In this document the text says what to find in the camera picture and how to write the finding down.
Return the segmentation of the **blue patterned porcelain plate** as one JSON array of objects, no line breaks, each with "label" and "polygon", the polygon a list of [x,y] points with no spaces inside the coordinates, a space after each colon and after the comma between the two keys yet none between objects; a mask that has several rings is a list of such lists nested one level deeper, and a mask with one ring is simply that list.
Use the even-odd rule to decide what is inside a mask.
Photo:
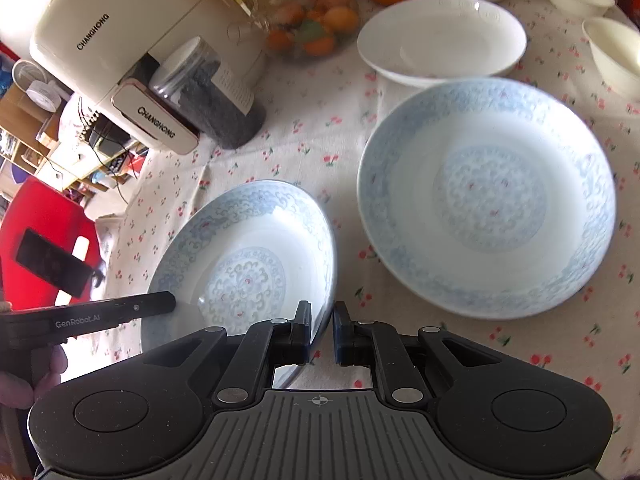
[{"label": "blue patterned porcelain plate", "polygon": [[207,326],[242,335],[272,318],[294,318],[311,305],[311,343],[329,322],[337,281],[330,222],[298,186],[259,180],[205,205],[160,259],[150,292],[171,292],[171,314],[145,318],[141,347],[168,344]]}]

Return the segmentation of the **large cream plastic bowl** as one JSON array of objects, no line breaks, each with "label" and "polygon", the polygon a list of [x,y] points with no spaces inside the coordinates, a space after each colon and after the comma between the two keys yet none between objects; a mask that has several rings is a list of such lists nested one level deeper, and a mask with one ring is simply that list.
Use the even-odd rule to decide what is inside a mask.
[{"label": "large cream plastic bowl", "polygon": [[631,102],[639,101],[639,33],[612,18],[586,18],[587,37],[602,80]]}]

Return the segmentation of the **black phone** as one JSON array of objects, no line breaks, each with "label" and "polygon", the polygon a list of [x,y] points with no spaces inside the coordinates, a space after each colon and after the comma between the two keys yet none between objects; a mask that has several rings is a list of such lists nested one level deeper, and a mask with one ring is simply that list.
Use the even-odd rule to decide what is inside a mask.
[{"label": "black phone", "polygon": [[49,242],[33,229],[25,231],[15,261],[73,298],[82,296],[94,273],[92,266]]}]

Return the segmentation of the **red chair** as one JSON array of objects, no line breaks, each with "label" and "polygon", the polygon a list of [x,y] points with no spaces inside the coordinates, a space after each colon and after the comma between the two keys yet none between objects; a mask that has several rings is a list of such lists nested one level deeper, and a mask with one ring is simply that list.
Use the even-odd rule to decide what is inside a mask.
[{"label": "red chair", "polygon": [[90,300],[102,262],[82,207],[40,180],[20,187],[1,225],[1,289],[14,311],[52,307],[60,292]]}]

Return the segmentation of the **cherry print tablecloth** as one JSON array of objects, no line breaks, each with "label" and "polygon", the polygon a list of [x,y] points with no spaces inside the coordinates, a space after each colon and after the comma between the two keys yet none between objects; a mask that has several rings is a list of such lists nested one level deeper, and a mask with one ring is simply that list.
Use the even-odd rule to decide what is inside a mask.
[{"label": "cherry print tablecloth", "polygon": [[106,278],[108,296],[145,292],[169,243],[205,204],[229,188],[276,178],[309,192],[337,241],[336,296],[353,318],[412,334],[439,325],[582,382],[603,396],[614,428],[605,477],[639,469],[639,105],[603,82],[582,25],[548,0],[506,0],[528,48],[513,78],[555,96],[582,118],[612,167],[617,224],[598,273],[576,296],[527,320],[477,321],[416,298],[384,268],[361,226],[356,173],[378,123],[410,89],[361,61],[355,48],[309,67],[273,65],[259,89],[264,130],[235,152],[210,142],[186,156],[154,152],[130,200]]}]

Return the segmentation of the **dark tea jar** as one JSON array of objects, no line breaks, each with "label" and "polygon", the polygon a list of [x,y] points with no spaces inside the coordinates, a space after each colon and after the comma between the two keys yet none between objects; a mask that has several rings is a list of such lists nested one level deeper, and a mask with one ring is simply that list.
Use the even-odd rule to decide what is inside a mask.
[{"label": "dark tea jar", "polygon": [[160,64],[150,88],[224,150],[247,144],[266,119],[266,109],[253,90],[199,36],[178,47]]}]

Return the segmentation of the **white Changhong appliance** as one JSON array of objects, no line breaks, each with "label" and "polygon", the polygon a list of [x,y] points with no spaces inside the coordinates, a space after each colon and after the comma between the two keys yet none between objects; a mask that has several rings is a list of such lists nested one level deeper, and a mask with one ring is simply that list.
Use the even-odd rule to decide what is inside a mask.
[{"label": "white Changhong appliance", "polygon": [[198,135],[152,92],[152,73],[200,37],[254,86],[267,57],[258,40],[233,38],[233,26],[245,17],[233,0],[51,0],[29,53],[130,136],[186,155]]}]

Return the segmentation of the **plain white deep plate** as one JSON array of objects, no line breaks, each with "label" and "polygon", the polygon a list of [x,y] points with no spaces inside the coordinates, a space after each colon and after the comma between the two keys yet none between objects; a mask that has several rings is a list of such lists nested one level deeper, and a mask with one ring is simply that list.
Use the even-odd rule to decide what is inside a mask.
[{"label": "plain white deep plate", "polygon": [[485,0],[407,0],[360,30],[358,52],[383,77],[414,88],[449,79],[504,76],[521,61],[521,22]]}]

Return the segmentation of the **clear jar of kumquats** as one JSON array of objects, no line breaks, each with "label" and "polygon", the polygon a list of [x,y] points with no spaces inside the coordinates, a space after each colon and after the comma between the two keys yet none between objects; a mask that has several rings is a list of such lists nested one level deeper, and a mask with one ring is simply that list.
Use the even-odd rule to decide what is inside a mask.
[{"label": "clear jar of kumquats", "polygon": [[258,38],[267,54],[291,62],[334,55],[356,39],[361,27],[357,0],[235,1],[250,19],[236,36]]}]

